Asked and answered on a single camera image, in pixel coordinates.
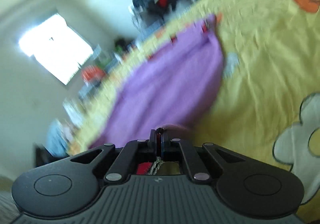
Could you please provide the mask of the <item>purple sweater with red trim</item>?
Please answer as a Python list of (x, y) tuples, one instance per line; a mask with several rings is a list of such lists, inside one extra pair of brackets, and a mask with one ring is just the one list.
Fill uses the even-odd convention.
[[(212, 106), (223, 71), (223, 54), (215, 34), (216, 16), (187, 26), (137, 68), (119, 91), (94, 147), (111, 143), (110, 175), (118, 180), (143, 162), (181, 162), (193, 150), (188, 130)], [(171, 132), (169, 152), (161, 151), (160, 130)], [(152, 129), (157, 152), (148, 149)]]

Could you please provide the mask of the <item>orange plastic bag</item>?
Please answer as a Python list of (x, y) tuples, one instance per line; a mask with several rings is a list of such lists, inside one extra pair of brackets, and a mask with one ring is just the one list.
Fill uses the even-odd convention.
[(90, 65), (81, 70), (81, 77), (85, 84), (93, 80), (101, 80), (106, 73), (99, 67)]

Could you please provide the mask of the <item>window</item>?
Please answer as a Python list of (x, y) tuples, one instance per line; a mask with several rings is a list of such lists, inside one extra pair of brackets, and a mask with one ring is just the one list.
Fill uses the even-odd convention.
[(63, 85), (71, 81), (93, 54), (89, 43), (58, 13), (25, 32), (18, 45), (23, 53), (34, 57)]

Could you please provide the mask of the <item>yellow carrot-print quilt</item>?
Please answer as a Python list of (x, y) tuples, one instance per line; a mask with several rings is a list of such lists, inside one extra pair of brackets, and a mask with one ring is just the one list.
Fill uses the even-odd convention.
[(217, 15), (226, 71), (217, 100), (195, 125), (212, 142), (290, 170), (303, 182), (298, 216), (319, 219), (319, 0), (199, 0), (139, 44), (87, 105), (69, 153), (98, 139), (116, 91), (157, 48), (191, 23)]

